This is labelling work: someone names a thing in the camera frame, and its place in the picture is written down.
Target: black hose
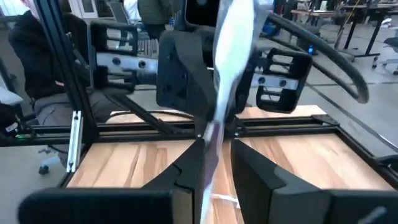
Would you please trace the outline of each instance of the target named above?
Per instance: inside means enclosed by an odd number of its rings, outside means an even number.
[[[325,43],[323,40],[321,40],[319,37],[316,35],[312,34],[311,32],[305,30],[303,27],[298,26],[297,24],[288,21],[287,19],[281,18],[280,16],[270,13],[268,15],[268,19],[273,22],[274,24],[277,24],[278,26],[281,26],[281,28],[287,30],[293,35],[296,35],[298,38],[304,39],[314,46],[317,50],[325,54],[330,60],[332,60],[337,66],[339,66],[353,81],[354,85],[356,86],[357,93],[349,86],[347,85],[342,79],[338,78],[334,74],[330,73],[327,69],[322,67],[321,65],[317,64],[316,62],[313,62],[313,66],[317,68],[319,71],[324,73],[326,76],[328,76],[330,79],[332,79],[334,82],[339,84],[345,91],[348,92],[356,101],[359,103],[367,103],[369,101],[369,89],[368,86],[362,77],[361,73],[350,64],[347,59],[345,59],[343,56],[341,56],[335,49],[330,47],[327,43]],[[283,40],[277,40],[273,37],[266,37],[271,41],[274,41],[278,44],[284,45],[290,49],[293,50],[300,50],[303,51],[302,49],[293,46]]]

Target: gray pants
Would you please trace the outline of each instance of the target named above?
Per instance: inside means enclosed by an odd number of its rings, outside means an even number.
[[[88,92],[87,94],[94,119],[98,123],[105,123],[113,111],[126,110],[122,106],[113,103],[100,92]],[[70,125],[72,121],[73,109],[66,93],[56,94],[36,100],[34,111],[37,121],[43,126]],[[62,164],[66,166],[68,159],[68,145],[57,145],[54,147],[65,152],[59,153],[58,156],[61,159]]]

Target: black cable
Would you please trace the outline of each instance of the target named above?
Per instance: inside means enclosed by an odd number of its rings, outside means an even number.
[[[61,149],[59,149],[59,148],[56,148],[56,147],[54,147],[54,146],[53,146],[53,145],[51,145],[51,144],[48,144],[47,146],[48,146],[49,148],[51,148],[52,150],[54,150],[54,151],[58,152],[58,153],[65,154],[65,155],[67,155],[67,154],[68,154],[67,152],[64,152],[64,151],[62,151]]]
[[[319,71],[321,71],[322,73],[324,73],[326,76],[328,76],[330,79],[332,79],[334,82],[339,84],[345,91],[348,92],[348,94],[350,94],[359,103],[367,103],[369,101],[369,89],[368,89],[368,86],[367,86],[364,78],[362,77],[361,73],[355,67],[353,67],[347,61],[347,59],[342,57],[335,49],[330,47],[327,43],[325,43],[323,40],[321,40],[316,35],[311,34],[309,31],[298,26],[297,24],[294,24],[291,21],[283,19],[274,13],[270,13],[268,15],[268,19],[270,21],[272,21],[273,23],[280,25],[281,28],[287,30],[288,32],[292,33],[293,35],[296,35],[298,38],[304,39],[304,40],[312,43],[316,49],[318,49],[320,52],[325,54],[331,61],[333,61],[335,64],[337,64],[337,66],[339,66],[350,77],[350,79],[353,81],[354,85],[356,86],[358,92],[356,93],[342,79],[340,79],[336,75],[330,73],[327,69],[325,69],[318,63],[313,62],[313,66],[315,68],[317,68]],[[278,39],[275,39],[274,37],[266,37],[266,38],[268,38],[269,40],[274,41],[278,44],[284,45],[290,49],[305,52],[304,50],[300,49],[299,47],[291,45],[290,43],[287,43],[283,40],[278,40]]]
[[[177,112],[171,112],[171,111],[147,111],[148,113],[151,114],[166,114],[166,115],[171,115],[171,116],[178,116],[181,118],[187,118],[190,120],[193,120],[193,116],[189,114],[183,114],[183,113],[177,113]],[[110,118],[113,118],[115,116],[121,116],[121,115],[127,115],[127,114],[134,114],[133,111],[125,111],[125,112],[120,112],[120,113],[115,113],[110,116]]]

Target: person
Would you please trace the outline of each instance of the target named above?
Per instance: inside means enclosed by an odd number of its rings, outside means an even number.
[[[137,0],[124,0],[123,6],[130,21],[137,22],[141,20],[141,16],[139,15],[138,11]]]
[[[159,41],[160,35],[166,30],[173,14],[169,0],[138,0],[138,11],[141,21],[151,39]]]
[[[21,1],[30,10],[19,16],[9,33],[9,43],[24,67],[25,91],[34,99],[33,109],[40,125],[70,125],[73,109],[66,94],[61,67],[54,59],[33,0]],[[72,42],[82,57],[87,58],[87,24],[80,18],[73,18],[74,21],[66,22],[65,27],[72,33]],[[100,92],[87,90],[87,94],[93,116],[99,123],[106,122],[113,111],[125,110]],[[56,148],[63,151],[59,157],[66,166],[68,146]]]

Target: seated person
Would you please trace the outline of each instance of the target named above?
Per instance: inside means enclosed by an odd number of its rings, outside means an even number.
[[[24,66],[26,93],[34,99],[33,108],[40,125],[70,125],[73,109],[63,84],[60,65],[54,59],[33,0],[21,1],[30,10],[16,22],[9,34],[9,42]],[[72,33],[72,42],[76,42],[79,37],[87,38],[86,31],[81,26],[86,26],[85,21],[77,19],[79,24],[70,26],[70,29],[66,26],[68,32]],[[75,43],[75,46],[86,57],[86,40],[82,43]],[[102,93],[87,91],[87,94],[93,116],[99,123],[106,122],[112,111],[125,110]],[[68,151],[67,146],[56,147]],[[63,165],[66,165],[67,154],[59,155]]]

